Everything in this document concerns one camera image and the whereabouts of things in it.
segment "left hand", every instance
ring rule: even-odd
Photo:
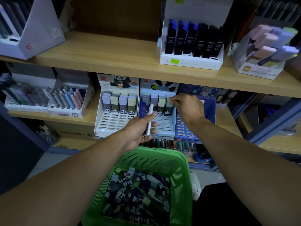
[[[144,143],[150,141],[152,139],[152,134],[156,134],[156,129],[150,129],[150,135],[147,137],[142,137],[147,124],[152,121],[157,115],[157,112],[153,112],[152,114],[139,118],[139,116],[132,118],[126,126],[121,129],[120,132],[123,135],[123,138],[127,140],[125,144],[125,151],[132,151],[138,147],[140,143]],[[156,122],[151,123],[152,127],[157,127],[158,124]]]

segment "green plastic basket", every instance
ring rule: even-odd
[[[186,157],[175,150],[138,147],[125,153],[107,175],[81,219],[83,226],[138,225],[103,214],[104,194],[117,167],[134,167],[168,177],[171,184],[169,225],[191,225],[192,187]]]

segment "hand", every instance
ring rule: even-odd
[[[170,98],[171,103],[177,108],[181,120],[192,131],[199,121],[205,119],[204,105],[195,95],[179,94]]]
[[[124,138],[127,140],[125,144],[125,151],[132,151],[138,147],[140,143],[144,143],[150,141],[152,139],[152,135],[147,137],[142,137],[147,124],[152,121],[157,115],[157,112],[153,112],[152,114],[139,118],[139,116],[132,118],[126,126],[118,132],[121,132],[124,135]],[[157,127],[158,124],[156,122],[151,123],[152,127]],[[156,134],[156,129],[151,129],[150,134]]]

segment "right hand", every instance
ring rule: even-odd
[[[191,130],[199,121],[205,119],[204,105],[195,95],[179,94],[170,98],[171,103],[177,108],[181,120]]]

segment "green sticker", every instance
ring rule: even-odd
[[[173,63],[173,64],[179,64],[179,59],[171,59],[170,63]]]
[[[178,4],[183,4],[184,0],[175,0],[175,2],[178,3]]]

